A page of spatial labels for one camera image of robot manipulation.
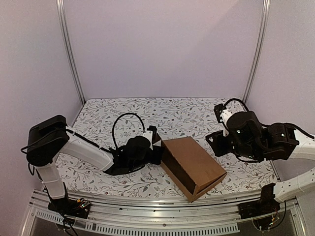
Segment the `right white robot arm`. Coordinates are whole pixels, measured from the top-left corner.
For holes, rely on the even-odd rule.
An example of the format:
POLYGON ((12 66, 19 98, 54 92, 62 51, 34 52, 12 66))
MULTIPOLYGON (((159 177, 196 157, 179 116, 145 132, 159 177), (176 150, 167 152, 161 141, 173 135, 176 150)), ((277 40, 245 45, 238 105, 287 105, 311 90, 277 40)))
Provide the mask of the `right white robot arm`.
MULTIPOLYGON (((206 136, 216 157, 232 153, 242 162, 260 163, 269 160, 315 159, 315 138, 292 123, 274 123, 254 134, 249 127, 235 130, 221 130, 206 136)), ((258 214, 270 210, 274 201, 284 202, 292 197, 301 196, 315 189, 315 169, 277 182, 272 186, 264 186, 261 192, 268 192, 254 204, 258 214)))

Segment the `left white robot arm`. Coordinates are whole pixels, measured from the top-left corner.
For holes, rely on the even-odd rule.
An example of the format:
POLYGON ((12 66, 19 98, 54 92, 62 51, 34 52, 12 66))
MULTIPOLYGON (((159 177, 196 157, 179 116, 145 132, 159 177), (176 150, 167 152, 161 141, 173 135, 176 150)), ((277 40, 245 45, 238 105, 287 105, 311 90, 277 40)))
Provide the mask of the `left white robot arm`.
POLYGON ((72 130, 66 118, 57 115, 33 126, 28 144, 20 151, 38 172, 55 207, 62 213, 70 213, 73 202, 66 197, 66 187, 55 164, 59 154, 73 156, 111 176, 126 175, 147 164, 161 164, 164 148, 156 145, 160 140, 156 127, 149 126, 125 145, 106 148, 72 130))

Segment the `brown cardboard box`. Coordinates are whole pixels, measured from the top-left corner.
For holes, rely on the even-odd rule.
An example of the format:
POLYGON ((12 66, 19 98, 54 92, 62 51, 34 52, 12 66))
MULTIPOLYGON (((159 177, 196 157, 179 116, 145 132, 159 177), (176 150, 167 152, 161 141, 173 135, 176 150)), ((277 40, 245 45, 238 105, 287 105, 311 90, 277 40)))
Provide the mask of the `brown cardboard box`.
POLYGON ((191 203, 216 187, 226 170, 192 137, 162 140, 161 167, 191 203))

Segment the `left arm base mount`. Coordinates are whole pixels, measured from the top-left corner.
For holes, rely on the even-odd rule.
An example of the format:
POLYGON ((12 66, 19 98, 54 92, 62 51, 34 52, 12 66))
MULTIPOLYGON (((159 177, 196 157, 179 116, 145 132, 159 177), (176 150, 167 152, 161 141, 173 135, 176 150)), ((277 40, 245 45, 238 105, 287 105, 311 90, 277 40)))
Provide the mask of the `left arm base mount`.
POLYGON ((49 197, 48 209, 57 212, 61 216, 73 216, 87 219, 90 213, 91 202, 80 198, 77 200, 69 199, 65 196, 61 199, 52 199, 49 197))

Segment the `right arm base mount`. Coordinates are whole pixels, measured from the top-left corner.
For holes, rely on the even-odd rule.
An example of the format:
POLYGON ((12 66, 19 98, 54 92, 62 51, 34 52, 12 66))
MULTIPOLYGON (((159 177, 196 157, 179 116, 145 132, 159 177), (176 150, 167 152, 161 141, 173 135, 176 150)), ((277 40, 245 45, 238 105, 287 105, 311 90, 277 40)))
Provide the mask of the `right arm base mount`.
POLYGON ((238 204, 238 213, 241 219, 252 218, 280 210, 280 203, 275 200, 275 185, 275 183, 270 183, 263 186, 258 200, 238 204))

